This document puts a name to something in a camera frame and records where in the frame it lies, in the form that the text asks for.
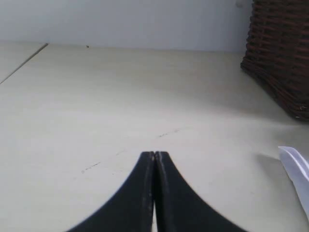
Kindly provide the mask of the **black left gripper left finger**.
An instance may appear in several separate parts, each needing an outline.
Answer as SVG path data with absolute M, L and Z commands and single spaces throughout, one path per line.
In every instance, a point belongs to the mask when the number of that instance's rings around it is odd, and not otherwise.
M 118 191 L 71 232 L 150 232 L 153 223 L 154 152 L 142 152 Z

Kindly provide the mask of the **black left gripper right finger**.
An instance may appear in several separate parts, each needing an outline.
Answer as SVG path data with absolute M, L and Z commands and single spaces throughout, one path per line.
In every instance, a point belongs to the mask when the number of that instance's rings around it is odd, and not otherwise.
M 187 184 L 168 152 L 155 156 L 154 203 L 159 232 L 243 232 Z

